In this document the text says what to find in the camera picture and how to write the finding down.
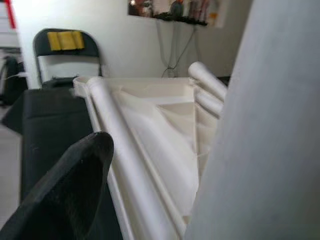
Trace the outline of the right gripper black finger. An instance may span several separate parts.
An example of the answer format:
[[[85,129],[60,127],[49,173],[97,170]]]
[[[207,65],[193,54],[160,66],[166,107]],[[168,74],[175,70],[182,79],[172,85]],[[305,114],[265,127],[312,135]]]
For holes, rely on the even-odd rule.
[[[0,240],[114,240],[113,155],[106,132],[71,145],[0,229]]]

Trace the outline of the white plastic table top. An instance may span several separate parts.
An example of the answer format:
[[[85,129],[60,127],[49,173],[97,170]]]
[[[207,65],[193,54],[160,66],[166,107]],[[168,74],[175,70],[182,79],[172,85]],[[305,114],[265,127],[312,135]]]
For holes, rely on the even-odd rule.
[[[84,98],[94,131],[104,131],[97,109],[87,89],[94,77],[73,80],[74,92]],[[140,149],[159,196],[172,218],[180,239],[190,221],[219,117],[196,101],[197,91],[206,91],[191,77],[103,78]],[[113,166],[108,187],[125,240],[135,240]]]

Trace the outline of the black floor bag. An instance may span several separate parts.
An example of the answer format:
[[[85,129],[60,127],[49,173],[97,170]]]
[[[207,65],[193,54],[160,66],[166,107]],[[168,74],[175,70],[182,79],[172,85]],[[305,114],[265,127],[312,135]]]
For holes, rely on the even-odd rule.
[[[28,89],[24,63],[14,56],[5,56],[0,69],[0,107],[6,108]]]

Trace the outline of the black folding chair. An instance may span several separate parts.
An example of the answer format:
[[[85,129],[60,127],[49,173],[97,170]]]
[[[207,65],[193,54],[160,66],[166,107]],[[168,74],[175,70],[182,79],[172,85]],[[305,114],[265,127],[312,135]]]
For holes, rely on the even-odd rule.
[[[48,32],[66,32],[66,31],[81,32],[84,40],[84,49],[51,51],[47,33]],[[62,29],[62,28],[44,28],[41,31],[39,31],[33,38],[33,52],[34,52],[34,58],[36,63],[38,83],[42,88],[71,87],[73,85],[73,80],[77,76],[52,77],[50,80],[44,81],[39,57],[77,56],[77,57],[96,58],[97,64],[98,64],[98,76],[101,77],[103,75],[102,60],[100,56],[99,47],[95,42],[95,40],[88,33],[81,30]]]

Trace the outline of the yellow chair cushion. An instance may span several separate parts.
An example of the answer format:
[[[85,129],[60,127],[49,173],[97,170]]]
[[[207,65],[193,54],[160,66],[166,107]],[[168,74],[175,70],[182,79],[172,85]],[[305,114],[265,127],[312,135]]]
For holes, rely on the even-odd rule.
[[[85,48],[83,35],[80,31],[48,32],[47,38],[51,51],[71,51]]]

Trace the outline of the black wall shelf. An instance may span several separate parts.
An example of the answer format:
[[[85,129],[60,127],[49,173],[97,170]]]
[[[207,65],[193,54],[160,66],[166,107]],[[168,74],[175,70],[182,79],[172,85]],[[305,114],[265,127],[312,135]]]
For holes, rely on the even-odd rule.
[[[199,26],[207,26],[208,23],[205,21],[200,21],[192,17],[188,16],[178,16],[172,15],[169,12],[162,12],[160,14],[156,14],[153,16],[157,20],[162,20],[166,22],[181,22],[189,25],[199,25]]]

